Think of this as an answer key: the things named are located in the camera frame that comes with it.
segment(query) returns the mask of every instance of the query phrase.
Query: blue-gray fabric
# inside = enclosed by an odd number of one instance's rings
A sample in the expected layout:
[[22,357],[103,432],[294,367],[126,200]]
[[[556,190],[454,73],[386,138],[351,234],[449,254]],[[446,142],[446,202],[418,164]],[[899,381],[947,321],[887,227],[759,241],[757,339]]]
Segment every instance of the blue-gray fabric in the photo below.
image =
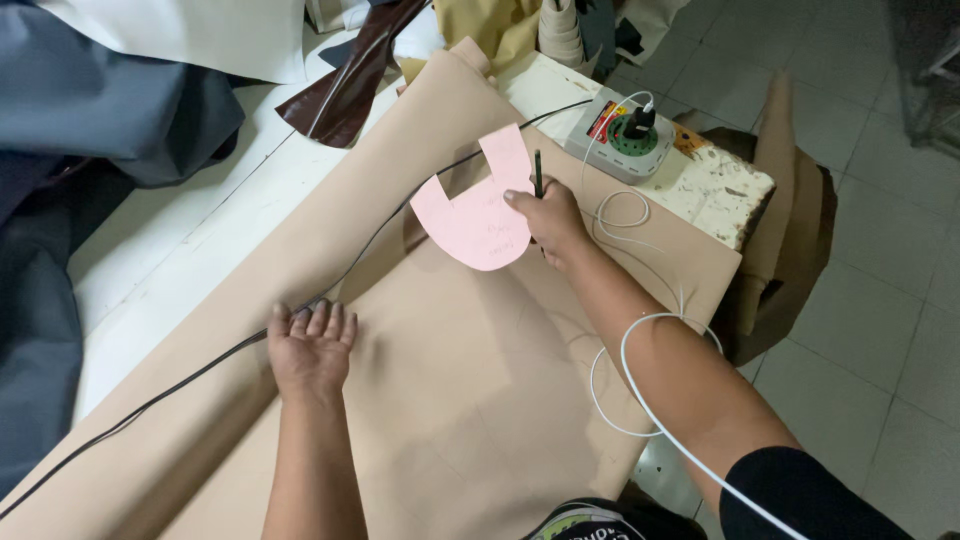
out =
[[108,158],[159,187],[207,165],[244,113],[224,73],[119,54],[0,0],[0,119],[0,150]]
[[132,189],[95,160],[0,226],[0,499],[70,430],[84,338],[66,263]]
[[134,183],[225,158],[243,121],[224,73],[116,53],[0,0],[0,498],[70,429],[83,336],[69,255]]
[[616,13],[613,11],[613,1],[577,0],[575,5],[584,53],[590,60],[597,51],[600,52],[600,58],[593,70],[598,77],[604,79],[616,67],[616,43],[613,38]]

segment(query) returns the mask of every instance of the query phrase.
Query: white cable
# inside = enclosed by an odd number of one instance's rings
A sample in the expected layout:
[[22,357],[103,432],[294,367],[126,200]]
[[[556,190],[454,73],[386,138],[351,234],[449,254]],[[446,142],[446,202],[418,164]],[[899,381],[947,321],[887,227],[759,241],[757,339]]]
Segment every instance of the white cable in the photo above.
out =
[[593,365],[590,366],[590,395],[593,396],[593,404],[594,404],[594,405],[597,405],[597,410],[600,411],[600,416],[603,416],[603,419],[607,421],[607,424],[610,424],[610,427],[611,427],[611,428],[613,428],[613,429],[615,429],[615,430],[617,430],[617,431],[623,432],[623,433],[627,433],[628,435],[633,435],[634,437],[655,437],[655,436],[663,433],[663,431],[656,431],[656,432],[653,432],[653,433],[634,433],[633,431],[624,430],[623,428],[621,428],[621,427],[618,426],[617,424],[614,424],[614,423],[611,421],[610,418],[607,418],[607,415],[606,415],[606,414],[604,413],[604,411],[603,411],[603,407],[600,406],[600,402],[597,401],[597,393],[596,393],[596,390],[593,389],[593,372],[597,369],[597,361],[600,359],[600,356],[601,356],[604,352],[606,352],[606,351],[607,351],[607,348],[606,348],[606,347],[604,347],[603,349],[601,349],[600,352],[597,353],[597,357],[593,359]]
[[717,336],[715,333],[713,333],[713,330],[711,330],[707,325],[704,325],[700,321],[696,321],[685,315],[681,315],[679,313],[654,313],[652,315],[647,315],[645,317],[640,317],[639,319],[636,319],[636,321],[634,321],[634,323],[630,325],[630,327],[627,329],[627,332],[623,334],[623,339],[620,340],[620,361],[623,364],[623,371],[627,375],[627,380],[630,382],[630,387],[634,390],[634,395],[636,396],[636,400],[640,402],[640,406],[642,406],[643,410],[646,411],[647,416],[649,416],[650,419],[654,421],[654,424],[656,424],[657,427],[663,431],[663,434],[666,435],[666,438],[670,439],[670,442],[672,442],[674,446],[676,446],[677,449],[680,450],[680,452],[682,452],[690,461],[692,461],[694,465],[699,467],[701,471],[707,473],[707,476],[712,478],[713,481],[720,484],[724,489],[729,491],[731,495],[733,495],[734,497],[737,497],[742,503],[749,506],[750,509],[752,509],[754,512],[756,512],[760,516],[763,516],[764,519],[766,519],[767,521],[775,525],[777,528],[779,528],[783,532],[787,533],[792,538],[795,538],[796,540],[808,540],[805,536],[798,533],[796,530],[794,530],[792,527],[790,527],[786,523],[777,519],[777,517],[771,514],[770,512],[764,510],[759,504],[754,503],[753,501],[748,499],[746,495],[740,493],[738,489],[728,484],[725,480],[721,479],[716,473],[711,471],[707,465],[704,465],[704,463],[700,461],[700,459],[697,459],[696,455],[692,454],[689,450],[687,450],[686,447],[683,444],[681,444],[680,441],[677,440],[677,437],[673,436],[673,433],[668,431],[667,428],[663,426],[663,423],[660,421],[660,419],[657,418],[657,416],[654,414],[652,410],[650,410],[650,406],[647,405],[647,402],[643,400],[643,396],[640,394],[640,390],[636,387],[636,382],[634,381],[634,377],[633,375],[630,374],[630,368],[627,367],[627,338],[630,336],[630,332],[634,331],[634,329],[640,324],[646,321],[649,321],[651,319],[657,319],[661,317],[677,317],[678,319],[693,321],[703,326],[705,329],[707,329],[707,333],[710,334],[710,337],[713,338],[714,343],[716,343],[717,345],[717,349],[720,350],[721,354],[723,353],[723,348],[720,346],[720,340],[717,339]]
[[[640,95],[640,94],[647,94],[648,96],[650,96],[650,101],[643,107],[643,110],[644,110],[645,112],[649,112],[650,109],[653,107],[654,96],[653,96],[653,94],[651,94],[650,92],[648,92],[648,91],[646,91],[646,90],[641,90],[641,91],[639,91],[639,92],[634,92],[633,94],[627,96],[626,98],[624,98],[623,101],[621,101],[620,103],[616,104],[616,107],[614,107],[613,110],[619,109],[620,106],[622,106],[622,105],[623,105],[624,103],[626,103],[628,100],[630,100],[630,99],[633,98],[634,96],[637,96],[637,95]],[[607,123],[610,122],[610,120],[611,120],[611,117],[608,116],[608,117],[604,120],[603,124],[601,124],[600,129],[601,129],[601,130],[606,129]],[[585,191],[584,191],[584,171],[585,171],[585,169],[587,168],[587,158],[588,158],[589,155],[590,155],[590,148],[593,147],[593,142],[594,142],[595,140],[596,140],[596,135],[594,135],[593,137],[590,138],[590,144],[587,146],[587,152],[584,154],[584,161],[583,161],[583,163],[582,163],[581,166],[580,166],[580,192],[581,192],[581,194],[585,193]],[[639,197],[641,201],[643,201],[643,206],[644,206],[643,216],[642,216],[640,219],[636,220],[634,223],[622,224],[622,225],[621,225],[621,224],[611,223],[611,222],[606,221],[605,219],[603,219],[603,210],[604,210],[604,208],[606,207],[607,203],[608,203],[608,202],[610,201],[610,199],[612,199],[614,196],[619,195],[619,194],[621,194],[621,193],[628,193],[628,194],[635,195],[635,196]],[[632,239],[632,238],[625,238],[625,237],[623,237],[623,236],[617,236],[617,235],[615,235],[615,234],[611,234],[610,231],[607,231],[607,228],[604,227],[604,224],[610,225],[611,227],[636,227],[636,226],[642,225],[644,222],[646,222],[647,218],[650,217],[650,204],[647,202],[646,198],[645,198],[643,195],[641,195],[639,192],[633,191],[633,190],[629,190],[629,191],[624,190],[624,191],[616,191],[616,192],[614,192],[614,193],[611,193],[611,194],[608,195],[606,198],[604,198],[604,200],[600,203],[600,206],[597,208],[596,213],[593,214],[593,217],[600,223],[600,230],[603,231],[607,236],[609,236],[609,237],[611,237],[611,238],[616,238],[616,239],[618,239],[618,240],[624,240],[624,241],[628,241],[628,242],[634,242],[634,243],[636,243],[636,244],[639,244],[639,245],[642,245],[642,246],[645,246],[645,247],[654,249],[654,250],[656,250],[656,251],[658,251],[658,252],[660,252],[660,253],[666,254],[666,252],[664,252],[662,249],[658,248],[657,246],[654,246],[653,244],[648,244],[648,243],[646,243],[646,242],[641,242],[641,241],[639,241],[639,240],[634,240],[634,239]],[[725,480],[721,479],[716,473],[714,473],[713,471],[711,471],[711,470],[709,469],[709,467],[707,467],[707,465],[705,465],[702,461],[700,461],[700,459],[697,459],[697,456],[696,456],[696,455],[693,455],[689,450],[687,450],[686,447],[685,447],[683,444],[681,444],[681,442],[680,442],[679,440],[677,440],[677,437],[673,436],[673,433],[671,433],[670,431],[667,430],[667,428],[663,425],[663,423],[660,421],[660,419],[657,418],[657,416],[653,413],[653,411],[650,410],[650,406],[647,405],[647,402],[643,399],[643,396],[640,394],[640,390],[636,387],[636,382],[634,381],[634,377],[633,377],[633,375],[630,373],[630,367],[627,366],[627,338],[630,336],[630,332],[634,331],[634,329],[635,329],[637,326],[639,326],[640,324],[642,324],[642,323],[644,323],[644,322],[646,322],[646,321],[653,320],[653,319],[658,319],[658,318],[662,318],[662,317],[676,317],[676,318],[681,319],[681,320],[684,320],[684,321],[693,321],[694,323],[696,323],[696,324],[704,327],[704,329],[706,330],[706,332],[710,334],[710,337],[713,338],[713,342],[716,343],[717,349],[720,351],[720,354],[721,354],[721,355],[723,354],[723,347],[720,345],[720,340],[717,338],[716,334],[713,333],[713,330],[711,330],[710,327],[708,327],[707,325],[701,323],[700,321],[697,321],[697,320],[695,320],[695,319],[692,319],[692,318],[690,318],[690,317],[687,317],[687,316],[684,314],[684,308],[685,308],[685,306],[684,306],[684,284],[683,284],[682,282],[680,282],[679,280],[678,280],[678,284],[679,284],[679,288],[680,288],[680,299],[679,299],[679,302],[678,302],[678,305],[679,305],[679,307],[680,307],[680,313],[669,313],[669,312],[668,312],[668,313],[653,313],[653,314],[651,314],[651,315],[646,315],[646,316],[644,316],[644,317],[640,317],[639,319],[637,319],[636,321],[634,321],[634,323],[633,323],[632,325],[630,325],[630,327],[627,329],[626,333],[623,334],[623,339],[620,340],[620,362],[621,362],[621,364],[623,365],[623,372],[624,372],[624,374],[627,376],[627,381],[630,383],[631,389],[634,391],[634,395],[636,396],[636,400],[640,402],[640,406],[643,407],[643,410],[647,413],[647,416],[649,416],[650,419],[653,420],[654,424],[656,424],[657,427],[660,428],[660,431],[655,432],[655,433],[634,433],[634,432],[632,432],[632,431],[624,430],[624,429],[621,428],[620,426],[618,426],[618,425],[614,424],[613,422],[611,422],[611,420],[610,420],[609,418],[607,418],[607,415],[604,413],[603,408],[600,406],[599,400],[597,400],[596,391],[593,389],[593,372],[594,372],[594,370],[596,369],[597,361],[599,361],[600,355],[602,355],[602,354],[604,353],[604,351],[607,350],[606,347],[604,347],[603,349],[600,350],[599,353],[597,353],[596,358],[593,359],[593,365],[590,367],[590,394],[593,396],[593,403],[597,406],[597,410],[600,411],[600,416],[602,416],[603,419],[607,422],[607,424],[609,424],[609,425],[610,425],[612,428],[614,428],[615,430],[618,430],[618,431],[627,433],[627,434],[632,435],[632,436],[634,436],[634,437],[652,437],[652,436],[655,436],[655,435],[658,435],[658,434],[661,434],[661,433],[664,434],[664,435],[666,435],[666,437],[667,437],[668,439],[670,439],[670,442],[672,442],[672,443],[674,444],[674,446],[676,446],[677,449],[679,449],[679,450],[681,451],[681,453],[683,453],[694,465],[696,465],[697,467],[699,467],[700,470],[702,470],[704,473],[706,473],[707,476],[709,476],[711,479],[713,479],[713,481],[717,482],[718,484],[720,484],[721,487],[723,487],[723,488],[726,489],[728,492],[730,492],[731,495],[733,495],[734,497],[737,497],[742,503],[746,504],[746,505],[747,505],[748,507],[750,507],[750,509],[752,509],[754,512],[756,512],[757,514],[759,514],[760,516],[762,516],[762,517],[763,517],[764,519],[766,519],[768,522],[770,522],[770,523],[773,524],[775,527],[779,528],[780,530],[782,530],[783,532],[785,532],[787,535],[789,535],[790,537],[794,538],[795,540],[808,540],[805,536],[803,536],[802,534],[800,534],[799,532],[797,532],[796,530],[794,530],[792,527],[790,527],[789,525],[787,525],[786,523],[784,523],[783,521],[781,521],[780,519],[778,519],[776,516],[774,516],[774,515],[771,514],[770,512],[768,512],[768,511],[766,511],[765,509],[763,509],[763,507],[761,507],[759,504],[754,503],[753,501],[751,501],[746,495],[744,495],[743,493],[740,493],[740,491],[739,491],[738,489],[736,489],[736,488],[733,487],[732,485],[728,484]]]

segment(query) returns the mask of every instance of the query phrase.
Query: black cable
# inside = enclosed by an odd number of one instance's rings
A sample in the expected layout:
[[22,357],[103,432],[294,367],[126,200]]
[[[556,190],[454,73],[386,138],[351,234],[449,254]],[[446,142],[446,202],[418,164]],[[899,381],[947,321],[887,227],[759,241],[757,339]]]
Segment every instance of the black cable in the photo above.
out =
[[[561,112],[561,111],[563,111],[563,110],[572,109],[572,108],[574,108],[574,107],[578,107],[578,106],[587,104],[587,103],[589,103],[590,101],[592,101],[592,100],[587,99],[587,100],[584,100],[584,101],[579,101],[579,102],[574,103],[574,104],[572,104],[572,105],[567,105],[566,107],[562,107],[562,108],[557,109],[557,110],[552,110],[551,112],[546,112],[546,113],[544,113],[544,114],[541,114],[540,116],[535,117],[533,120],[529,120],[529,121],[527,121],[527,122],[524,122],[523,124],[520,125],[520,129],[522,130],[522,129],[524,129],[524,128],[527,128],[527,127],[529,127],[530,125],[532,125],[534,122],[537,122],[537,121],[539,121],[539,120],[542,120],[543,118],[546,118],[547,116],[551,116],[551,115],[556,114],[556,113],[558,113],[558,112]],[[454,163],[452,163],[452,164],[444,167],[443,169],[440,169],[439,171],[437,171],[436,176],[440,176],[440,175],[442,175],[443,173],[445,173],[446,171],[452,169],[453,167],[455,167],[455,166],[457,166],[457,165],[459,165],[459,164],[461,164],[461,163],[464,163],[464,162],[466,162],[466,161],[469,161],[469,160],[471,160],[471,159],[479,156],[479,155],[481,154],[481,152],[482,152],[482,150],[477,150],[476,152],[470,154],[469,156],[466,156],[465,158],[462,158],[462,159],[460,159],[460,160],[457,160],[457,161],[455,161]],[[383,231],[383,228],[386,227],[387,224],[390,223],[390,221],[391,221],[392,219],[394,219],[394,217],[396,217],[396,215],[399,214],[401,210],[403,210],[403,207],[405,207],[405,206],[407,205],[407,203],[410,202],[410,199],[413,198],[413,196],[417,193],[417,191],[420,189],[420,187],[421,187],[422,185],[426,184],[427,181],[429,181],[429,180],[430,180],[431,178],[433,178],[433,177],[434,177],[434,175],[430,175],[429,178],[427,178],[427,179],[423,180],[422,182],[420,182],[419,184],[417,184],[417,186],[414,187],[414,188],[410,191],[410,193],[407,194],[407,196],[403,199],[403,201],[402,201],[399,205],[397,205],[397,207],[396,207],[396,208],[394,209],[394,211],[390,214],[390,216],[387,217],[387,219],[384,220],[384,222],[381,223],[380,226],[376,228],[376,231],[373,232],[373,235],[371,235],[370,239],[367,240],[367,243],[364,244],[363,249],[361,249],[361,250],[360,250],[360,253],[358,253],[357,256],[356,256],[356,258],[353,259],[353,262],[350,263],[350,266],[347,267],[347,270],[346,270],[343,274],[341,274],[341,276],[340,276],[339,278],[337,278],[337,281],[333,282],[329,287],[327,287],[326,289],[324,289],[323,291],[321,291],[319,294],[317,294],[316,296],[314,296],[314,297],[311,298],[310,300],[308,300],[308,301],[304,302],[303,304],[299,305],[299,306],[297,307],[297,309],[294,310],[294,313],[298,313],[298,312],[300,312],[300,311],[303,311],[304,309],[307,309],[307,308],[310,307],[311,305],[314,305],[314,304],[318,303],[318,302],[326,295],[326,293],[330,292],[330,289],[332,289],[333,287],[337,286],[338,283],[340,283],[341,281],[343,281],[344,278],[347,276],[347,274],[350,273],[350,270],[353,270],[353,267],[356,266],[357,262],[360,261],[360,258],[363,256],[363,254],[367,252],[367,249],[370,248],[370,245],[373,244],[373,240],[376,238],[376,236],[377,236],[378,234],[380,234],[380,231]],[[261,339],[263,339],[263,338],[266,337],[266,336],[267,336],[267,329],[263,329],[263,330],[255,333],[254,335],[251,335],[251,336],[248,337],[247,339],[244,339],[244,340],[241,341],[240,343],[237,343],[236,345],[234,345],[233,347],[231,347],[229,351],[226,351],[226,352],[223,353],[222,355],[217,356],[213,361],[211,361],[210,363],[206,364],[206,366],[200,368],[199,370],[195,371],[193,374],[191,374],[191,375],[190,375],[189,377],[187,377],[186,379],[181,380],[180,382],[178,382],[177,384],[174,384],[173,386],[171,386],[170,388],[166,389],[165,391],[157,394],[157,395],[156,395],[155,397],[153,397],[149,402],[147,402],[147,403],[145,403],[145,404],[137,407],[133,412],[131,412],[130,414],[128,414],[127,416],[125,416],[125,417],[123,418],[123,420],[121,420],[120,422],[117,422],[116,425],[113,426],[112,428],[110,428],[109,430],[106,430],[106,431],[104,431],[103,433],[100,433],[99,435],[97,435],[97,436],[93,437],[92,439],[86,441],[80,448],[78,448],[77,450],[71,452],[70,455],[68,455],[67,457],[65,457],[64,459],[62,459],[59,463],[57,463],[57,465],[55,465],[53,469],[50,469],[50,471],[48,471],[47,474],[43,475],[42,478],[40,478],[39,480],[37,480],[34,485],[30,486],[30,489],[28,489],[26,492],[24,492],[23,495],[21,495],[19,498],[17,498],[17,500],[14,501],[10,506],[8,506],[3,512],[0,512],[0,520],[3,520],[3,519],[6,518],[8,515],[10,515],[10,513],[13,512],[13,510],[14,510],[15,508],[17,508],[18,506],[20,506],[21,504],[23,504],[23,502],[26,501],[31,495],[33,495],[33,494],[35,493],[35,491],[40,488],[40,486],[42,486],[43,484],[45,484],[45,483],[47,482],[47,480],[49,480],[50,478],[52,478],[53,475],[55,475],[57,472],[60,471],[60,469],[62,469],[63,467],[65,467],[67,463],[73,461],[78,455],[83,454],[84,452],[86,452],[87,450],[89,450],[89,449],[92,448],[93,446],[97,445],[98,443],[100,443],[100,442],[103,441],[104,439],[106,439],[106,438],[108,438],[108,437],[110,437],[110,436],[112,436],[112,435],[115,435],[116,433],[119,433],[120,431],[122,431],[123,429],[125,429],[127,426],[129,426],[130,424],[132,424],[134,420],[136,420],[137,418],[139,418],[139,416],[140,416],[141,414],[143,414],[144,411],[146,411],[148,408],[156,405],[156,403],[159,402],[160,400],[166,398],[166,397],[169,396],[170,394],[173,394],[173,393],[176,392],[177,390],[180,390],[181,388],[183,388],[184,386],[186,386],[186,385],[189,384],[190,382],[193,382],[193,381],[196,380],[199,376],[203,375],[204,373],[206,373],[206,372],[210,371],[211,369],[213,369],[214,367],[216,367],[216,365],[219,364],[220,362],[222,362],[222,361],[226,360],[227,358],[233,356],[234,353],[236,353],[236,352],[238,352],[238,351],[240,351],[240,350],[242,350],[242,349],[245,349],[247,346],[252,345],[253,343],[256,343],[257,341],[260,341]]]

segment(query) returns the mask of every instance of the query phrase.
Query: workbench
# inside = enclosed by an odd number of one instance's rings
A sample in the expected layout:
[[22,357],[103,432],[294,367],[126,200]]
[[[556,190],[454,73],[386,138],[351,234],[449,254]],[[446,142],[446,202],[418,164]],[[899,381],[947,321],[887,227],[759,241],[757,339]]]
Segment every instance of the workbench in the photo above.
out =
[[[356,31],[317,36],[304,27],[308,80],[331,70],[317,56],[319,50],[355,36]],[[502,73],[498,82],[500,93],[527,118],[590,99],[601,87],[536,52]],[[396,101],[403,84],[398,72],[388,70],[361,137]],[[233,154],[180,186],[136,190],[70,259],[84,332],[75,423],[349,152],[297,134],[276,114],[274,107],[305,86],[238,88],[248,119]],[[581,113],[577,108],[564,111],[537,127],[563,145]],[[688,135],[693,142],[684,141],[683,151],[671,149],[638,191],[739,250],[747,224],[773,182]]]

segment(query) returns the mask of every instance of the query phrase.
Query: black sleeve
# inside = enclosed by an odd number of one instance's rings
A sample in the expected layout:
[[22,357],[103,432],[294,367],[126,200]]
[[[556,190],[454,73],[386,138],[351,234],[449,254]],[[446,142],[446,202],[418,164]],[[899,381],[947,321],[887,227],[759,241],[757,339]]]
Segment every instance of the black sleeve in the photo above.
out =
[[[910,538],[801,450],[771,447],[744,455],[727,483],[810,540]],[[720,525],[727,540],[790,538],[726,489]]]

